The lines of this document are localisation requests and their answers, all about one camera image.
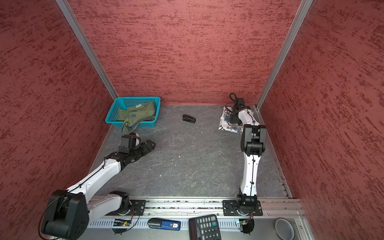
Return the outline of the white tank top navy trim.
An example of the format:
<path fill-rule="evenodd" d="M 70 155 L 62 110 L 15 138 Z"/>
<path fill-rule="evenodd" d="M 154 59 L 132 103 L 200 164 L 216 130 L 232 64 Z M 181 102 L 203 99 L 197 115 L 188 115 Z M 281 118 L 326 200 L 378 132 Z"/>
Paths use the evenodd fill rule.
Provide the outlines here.
<path fill-rule="evenodd" d="M 227 131 L 235 134 L 242 134 L 243 132 L 243 125 L 240 124 L 233 124 L 230 123 L 230 116 L 229 112 L 226 110 L 226 108 L 223 108 L 222 115 L 220 117 L 220 123 L 219 123 L 219 130 L 220 131 Z"/>

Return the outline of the green tank top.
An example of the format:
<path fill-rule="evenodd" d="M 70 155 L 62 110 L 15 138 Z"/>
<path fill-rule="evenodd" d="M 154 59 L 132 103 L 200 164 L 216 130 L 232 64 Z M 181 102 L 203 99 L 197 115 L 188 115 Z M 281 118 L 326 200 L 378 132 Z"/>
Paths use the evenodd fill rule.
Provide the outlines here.
<path fill-rule="evenodd" d="M 123 121 L 122 134 L 132 133 L 140 123 L 154 121 L 156 116 L 155 103 L 143 103 L 118 110 L 118 121 Z"/>

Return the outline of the small black stapler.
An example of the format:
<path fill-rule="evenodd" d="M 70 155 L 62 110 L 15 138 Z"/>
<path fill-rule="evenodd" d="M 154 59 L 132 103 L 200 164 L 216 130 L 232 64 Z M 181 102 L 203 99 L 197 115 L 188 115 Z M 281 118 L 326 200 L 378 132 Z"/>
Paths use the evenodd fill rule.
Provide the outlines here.
<path fill-rule="evenodd" d="M 182 120 L 185 122 L 188 122 L 188 123 L 193 123 L 193 124 L 196 123 L 196 118 L 189 116 L 189 115 L 183 115 Z"/>

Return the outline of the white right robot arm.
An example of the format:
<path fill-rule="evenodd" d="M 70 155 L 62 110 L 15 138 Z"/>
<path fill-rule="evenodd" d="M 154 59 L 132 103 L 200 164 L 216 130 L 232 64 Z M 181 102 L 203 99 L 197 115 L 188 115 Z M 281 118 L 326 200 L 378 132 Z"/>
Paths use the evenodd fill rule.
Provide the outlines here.
<path fill-rule="evenodd" d="M 230 93 L 232 107 L 225 106 L 231 124 L 243 127 L 241 151 L 244 154 L 244 173 L 237 195 L 237 211 L 241 216 L 250 216 L 258 208 L 257 174 L 261 156 L 266 149 L 266 127 L 257 122 L 243 98 Z"/>

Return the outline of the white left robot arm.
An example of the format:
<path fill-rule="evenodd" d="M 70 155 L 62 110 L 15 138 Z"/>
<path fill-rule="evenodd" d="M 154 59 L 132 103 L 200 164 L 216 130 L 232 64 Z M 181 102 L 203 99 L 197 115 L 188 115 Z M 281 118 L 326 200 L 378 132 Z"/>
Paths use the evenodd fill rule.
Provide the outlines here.
<path fill-rule="evenodd" d="M 136 133 L 122 136 L 118 151 L 105 157 L 96 170 L 66 190 L 51 194 L 39 221 L 39 237 L 42 240 L 48 236 L 54 240 L 77 240 L 89 224 L 109 213 L 133 217 L 136 210 L 128 193 L 112 191 L 99 200 L 92 201 L 92 198 L 111 178 L 155 147 L 155 142 L 142 141 Z"/>

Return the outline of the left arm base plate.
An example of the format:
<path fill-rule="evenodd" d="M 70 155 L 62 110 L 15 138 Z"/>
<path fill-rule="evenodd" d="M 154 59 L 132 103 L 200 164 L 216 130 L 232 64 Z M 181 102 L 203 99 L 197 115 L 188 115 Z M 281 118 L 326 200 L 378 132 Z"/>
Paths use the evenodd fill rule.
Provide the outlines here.
<path fill-rule="evenodd" d="M 146 203 L 146 200 L 123 200 L 117 213 L 120 216 L 142 216 Z"/>

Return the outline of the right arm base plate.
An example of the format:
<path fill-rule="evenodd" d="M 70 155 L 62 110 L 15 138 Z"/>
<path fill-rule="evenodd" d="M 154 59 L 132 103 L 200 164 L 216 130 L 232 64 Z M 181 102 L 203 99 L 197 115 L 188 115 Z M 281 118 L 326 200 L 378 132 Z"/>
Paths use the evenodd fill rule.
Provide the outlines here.
<path fill-rule="evenodd" d="M 235 200 L 223 200 L 224 216 L 254 217 L 263 216 L 263 210 L 260 201 L 256 201 L 252 206 L 238 205 Z"/>

